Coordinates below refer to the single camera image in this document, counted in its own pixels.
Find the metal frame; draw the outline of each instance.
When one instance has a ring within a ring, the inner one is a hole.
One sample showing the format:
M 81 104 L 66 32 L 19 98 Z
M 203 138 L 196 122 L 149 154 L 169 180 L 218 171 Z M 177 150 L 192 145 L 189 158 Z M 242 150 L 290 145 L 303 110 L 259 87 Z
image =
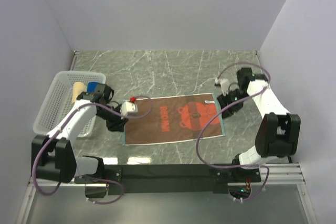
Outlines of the metal frame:
M 270 175 L 266 185 L 297 185 L 299 195 L 301 198 L 301 202 L 303 208 L 305 210 L 305 214 L 308 219 L 309 224 L 316 224 L 317 219 L 314 213 L 314 209 L 310 198 L 308 196 L 308 192 L 306 189 L 306 182 L 304 180 L 300 164 L 288 164 L 288 163 L 276 163 L 276 164 L 266 164 L 270 168 Z M 261 182 L 251 183 L 252 185 L 261 185 L 265 181 L 267 170 L 265 168 L 260 169 Z M 49 180 L 38 179 L 37 180 L 41 187 L 52 187 L 56 186 L 57 182 L 52 182 Z M 228 183 L 228 186 L 240 186 L 245 183 Z M 73 179 L 70 183 L 61 184 L 62 187 L 106 187 L 106 184 L 75 184 L 75 180 Z M 31 204 L 34 199 L 34 195 L 36 193 L 36 189 L 32 180 L 30 179 L 28 183 L 28 188 L 26 191 L 26 195 L 19 212 L 19 216 L 17 219 L 17 224 L 25 223 L 31 208 Z
M 26 224 L 30 213 L 30 208 L 35 197 L 36 189 L 34 186 L 28 185 L 25 197 L 23 199 L 19 215 L 16 219 L 16 224 Z

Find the marble surface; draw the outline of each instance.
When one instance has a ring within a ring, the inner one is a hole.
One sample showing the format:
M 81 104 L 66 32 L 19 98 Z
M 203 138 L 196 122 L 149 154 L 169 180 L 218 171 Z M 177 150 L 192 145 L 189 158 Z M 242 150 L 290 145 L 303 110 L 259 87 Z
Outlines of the marble surface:
M 228 64 L 248 61 L 259 63 L 254 51 L 81 51 L 73 70 L 104 73 L 106 84 L 115 90 L 114 100 L 133 95 L 168 97 L 214 92 L 214 79 Z M 236 81 L 236 67 L 223 74 Z M 230 163 L 238 153 L 254 145 L 261 116 L 253 101 L 224 120 L 226 136 L 202 140 L 200 153 L 212 163 Z M 122 146 L 121 133 L 109 132 L 97 118 L 92 135 L 78 138 L 76 156 L 94 155 L 109 158 L 111 164 L 191 164 L 200 163 L 195 141 L 146 146 Z

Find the blue object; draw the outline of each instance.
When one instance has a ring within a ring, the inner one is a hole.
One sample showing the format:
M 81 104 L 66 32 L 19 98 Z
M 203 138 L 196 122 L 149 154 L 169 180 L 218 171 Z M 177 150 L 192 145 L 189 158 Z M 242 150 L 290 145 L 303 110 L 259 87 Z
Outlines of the blue object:
M 98 82 L 95 81 L 91 81 L 88 83 L 88 88 L 87 88 L 87 92 L 94 92 L 96 86 L 97 86 Z

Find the basket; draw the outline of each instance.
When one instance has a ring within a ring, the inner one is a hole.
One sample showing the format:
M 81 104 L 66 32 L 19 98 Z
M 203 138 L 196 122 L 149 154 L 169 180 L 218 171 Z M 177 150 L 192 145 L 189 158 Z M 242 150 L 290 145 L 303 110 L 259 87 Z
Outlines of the basket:
M 43 104 L 37 114 L 33 130 L 38 135 L 46 135 L 59 124 L 72 108 L 72 86 L 81 81 L 86 86 L 95 81 L 105 83 L 103 73 L 85 71 L 61 71 L 54 77 Z M 82 129 L 78 137 L 91 135 L 96 117 L 93 117 Z

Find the white panel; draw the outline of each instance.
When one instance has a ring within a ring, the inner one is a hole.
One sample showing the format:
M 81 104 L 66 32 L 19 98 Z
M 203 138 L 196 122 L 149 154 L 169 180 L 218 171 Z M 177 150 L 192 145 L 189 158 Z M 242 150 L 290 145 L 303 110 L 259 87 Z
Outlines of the white panel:
M 1 223 L 15 223 L 30 175 L 33 122 L 71 49 L 44 0 L 0 0 Z
M 336 0 L 287 0 L 260 51 L 272 89 L 301 117 L 295 158 L 320 223 L 335 223 Z
M 47 0 L 75 49 L 260 49 L 285 0 Z

